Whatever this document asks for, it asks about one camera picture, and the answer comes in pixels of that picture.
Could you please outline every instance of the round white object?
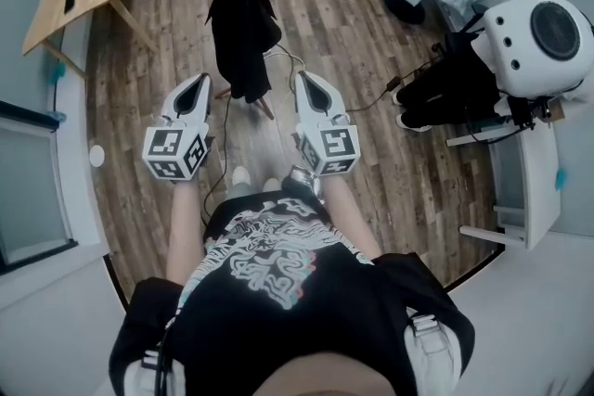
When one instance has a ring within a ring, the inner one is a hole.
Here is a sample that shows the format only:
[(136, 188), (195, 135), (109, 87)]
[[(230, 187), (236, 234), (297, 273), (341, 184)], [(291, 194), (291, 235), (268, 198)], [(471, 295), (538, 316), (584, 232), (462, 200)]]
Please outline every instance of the round white object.
[(89, 152), (89, 161), (93, 167), (100, 167), (105, 161), (105, 150), (102, 146), (92, 146)]

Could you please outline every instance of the shoe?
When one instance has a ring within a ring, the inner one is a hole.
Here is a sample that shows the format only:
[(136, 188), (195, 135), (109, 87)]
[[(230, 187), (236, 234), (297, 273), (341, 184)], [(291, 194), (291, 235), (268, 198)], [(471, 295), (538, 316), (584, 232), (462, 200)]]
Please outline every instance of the shoe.
[(402, 127), (403, 129), (410, 129), (411, 131), (415, 131), (417, 133), (426, 133), (432, 128), (431, 125), (424, 125), (422, 127), (408, 127), (402, 122), (402, 114), (398, 114), (396, 116), (396, 125), (398, 125), (398, 127)]
[(280, 181), (277, 178), (269, 178), (264, 184), (263, 192), (278, 192), (281, 190)]
[(396, 95), (398, 94), (398, 91), (400, 91), (403, 87), (404, 86), (400, 83), (392, 91), (392, 102), (394, 104), (396, 104), (397, 106), (402, 106), (402, 103), (400, 101), (398, 101), (398, 99), (396, 98)]
[(252, 185), (252, 179), (250, 177), (250, 173), (248, 169), (245, 167), (241, 167), (240, 165), (235, 168), (233, 171), (233, 178), (231, 179), (231, 183), (233, 185), (237, 184), (247, 184)]

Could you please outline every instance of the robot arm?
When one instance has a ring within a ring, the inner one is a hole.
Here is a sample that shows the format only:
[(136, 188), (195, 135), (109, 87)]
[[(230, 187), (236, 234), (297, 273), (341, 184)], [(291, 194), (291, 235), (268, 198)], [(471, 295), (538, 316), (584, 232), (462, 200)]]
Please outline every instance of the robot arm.
[(212, 89), (211, 77), (202, 73), (165, 98), (157, 125), (147, 129), (142, 151), (142, 160), (155, 178), (191, 180), (204, 161)]
[(295, 107), (299, 116), (296, 142), (314, 175), (350, 172), (361, 150), (341, 94), (314, 73), (295, 77)]

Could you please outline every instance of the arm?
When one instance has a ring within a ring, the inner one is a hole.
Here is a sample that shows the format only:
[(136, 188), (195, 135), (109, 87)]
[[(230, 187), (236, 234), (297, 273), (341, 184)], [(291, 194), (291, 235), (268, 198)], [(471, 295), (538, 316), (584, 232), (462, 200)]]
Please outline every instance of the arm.
[(381, 249), (361, 210), (353, 192), (340, 175), (321, 177), (326, 210), (336, 228), (369, 259), (381, 256)]
[(203, 258), (204, 245), (200, 235), (200, 191), (198, 174), (196, 174), (189, 182), (175, 184), (165, 277), (184, 286)]

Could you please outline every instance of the black clothing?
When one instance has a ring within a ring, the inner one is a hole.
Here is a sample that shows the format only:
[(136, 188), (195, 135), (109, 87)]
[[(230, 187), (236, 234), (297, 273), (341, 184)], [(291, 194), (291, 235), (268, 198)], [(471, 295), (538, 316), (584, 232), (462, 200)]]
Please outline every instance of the black clothing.
[(126, 368), (155, 349), (176, 313), (166, 349), (184, 366), (186, 394), (251, 395), (286, 362), (331, 351), (384, 375), (398, 396), (415, 395), (407, 307), (449, 326), (462, 369), (470, 360), (471, 323), (416, 254), (371, 262), (283, 191), (224, 202), (206, 238), (183, 291), (156, 278), (136, 286), (110, 358), (118, 396)]
[(470, 44), (435, 63), (396, 95), (407, 109), (407, 127), (462, 124), (497, 117), (493, 106), (500, 98), (495, 74)]
[(213, 0), (216, 65), (231, 84), (231, 95), (252, 103), (270, 90), (263, 53), (280, 41), (269, 0)]

